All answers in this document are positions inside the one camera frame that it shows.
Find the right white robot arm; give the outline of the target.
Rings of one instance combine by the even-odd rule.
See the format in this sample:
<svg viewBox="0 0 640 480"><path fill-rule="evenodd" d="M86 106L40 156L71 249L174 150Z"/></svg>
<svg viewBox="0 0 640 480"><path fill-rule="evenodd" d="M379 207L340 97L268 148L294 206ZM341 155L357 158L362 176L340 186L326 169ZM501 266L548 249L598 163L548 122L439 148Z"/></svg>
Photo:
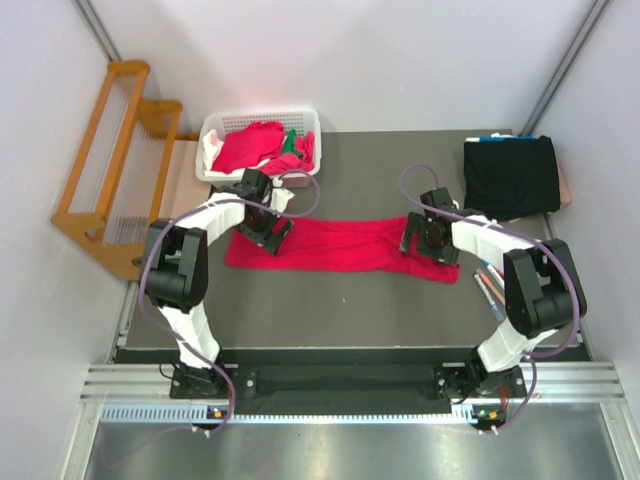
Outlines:
<svg viewBox="0 0 640 480"><path fill-rule="evenodd" d="M412 242L436 263L454 265L469 253L503 275L505 317L465 362L458 399L487 396L538 344L565 326L577 329L587 301L569 246L504 229L473 209L461 209L445 187L432 189L408 216L400 251Z"/></svg>

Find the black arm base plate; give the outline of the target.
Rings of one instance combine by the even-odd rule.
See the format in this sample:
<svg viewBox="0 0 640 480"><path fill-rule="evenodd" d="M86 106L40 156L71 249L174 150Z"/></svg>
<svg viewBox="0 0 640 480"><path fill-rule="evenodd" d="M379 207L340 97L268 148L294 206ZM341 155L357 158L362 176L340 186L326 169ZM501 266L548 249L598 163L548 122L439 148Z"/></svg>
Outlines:
<svg viewBox="0 0 640 480"><path fill-rule="evenodd" d="M472 348L225 349L225 379L241 414L444 413ZM498 390L465 400L502 406L525 395L520 368Z"/></svg>

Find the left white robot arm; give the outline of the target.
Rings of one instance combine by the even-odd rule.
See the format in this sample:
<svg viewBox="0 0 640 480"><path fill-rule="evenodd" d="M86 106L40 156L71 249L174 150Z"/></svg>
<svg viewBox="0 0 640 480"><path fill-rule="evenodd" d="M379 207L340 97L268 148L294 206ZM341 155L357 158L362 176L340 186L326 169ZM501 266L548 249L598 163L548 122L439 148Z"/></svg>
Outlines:
<svg viewBox="0 0 640 480"><path fill-rule="evenodd" d="M141 259L139 295L149 299L168 322L179 348L170 396L205 399L228 394L204 307L209 284L209 246L229 230L274 255L292 230L284 219L294 194L280 179L247 170L240 181L217 189L200 206L148 228Z"/></svg>

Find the red t-shirt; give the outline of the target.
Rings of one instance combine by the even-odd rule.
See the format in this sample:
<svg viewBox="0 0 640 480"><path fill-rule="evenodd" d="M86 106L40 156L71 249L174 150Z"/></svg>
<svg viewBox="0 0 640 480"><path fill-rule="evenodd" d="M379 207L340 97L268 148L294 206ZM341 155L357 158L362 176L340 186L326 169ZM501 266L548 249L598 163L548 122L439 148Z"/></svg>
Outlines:
<svg viewBox="0 0 640 480"><path fill-rule="evenodd" d="M242 234L232 234L224 256L228 267L338 273L383 271L428 281L455 284L457 265L442 265L419 254L416 240L400 251L405 217L370 221L327 221L303 217L295 221L278 252L271 254Z"/></svg>

